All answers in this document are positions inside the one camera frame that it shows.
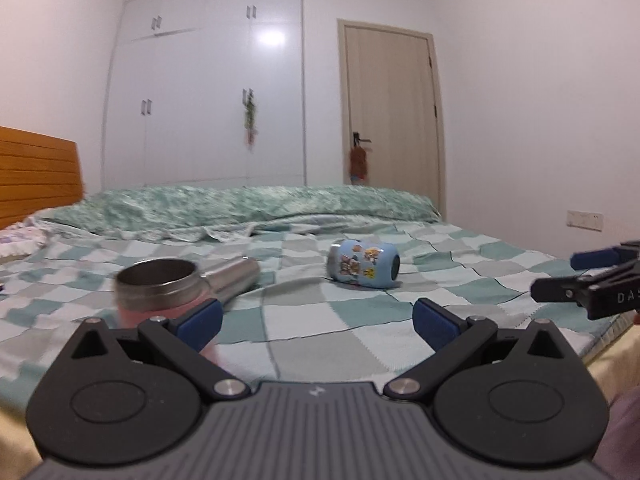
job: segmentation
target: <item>folded green quilt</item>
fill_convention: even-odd
[[[265,224],[273,229],[280,219],[287,219],[287,225],[292,219],[306,223],[310,218],[327,224],[339,222],[335,217],[354,216],[440,220],[427,197],[364,186],[111,190],[75,205],[41,211],[34,218],[112,238],[196,241],[248,225],[252,230]]]

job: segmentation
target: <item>triangular cutout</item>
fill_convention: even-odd
[[[82,341],[76,347],[72,359],[83,359],[85,357],[95,357],[98,355],[105,355],[107,353],[107,347],[102,342],[100,334],[95,330],[91,330],[84,334]]]
[[[540,330],[536,334],[536,338],[533,340],[531,347],[529,348],[529,355],[538,355],[541,357],[551,357],[553,359],[562,359],[564,355],[550,336],[549,332]]]

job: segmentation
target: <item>purple fabric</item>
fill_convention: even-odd
[[[640,386],[618,397],[593,461],[616,480],[640,480]]]

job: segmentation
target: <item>ribbed gray surface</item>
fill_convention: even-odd
[[[73,470],[46,461],[29,480],[604,480],[588,463],[555,472],[489,466],[451,447],[414,404],[370,383],[266,383],[213,407],[185,443],[146,464]]]

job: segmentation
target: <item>door frame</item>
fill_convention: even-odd
[[[446,217],[446,170],[444,153],[444,124],[442,121],[442,98],[440,95],[440,80],[438,78],[438,63],[436,61],[436,51],[433,43],[433,35],[427,32],[417,32],[406,28],[389,27],[367,22],[351,22],[349,20],[338,20],[338,50],[340,53],[340,97],[342,101],[342,173],[343,183],[349,184],[349,152],[351,150],[351,111],[349,103],[349,74],[347,66],[347,28],[364,28],[377,32],[390,32],[392,34],[402,34],[413,36],[427,41],[429,57],[431,59],[431,75],[433,76],[433,95],[436,105],[436,142],[438,144],[438,193],[439,203],[436,207],[443,218]]]

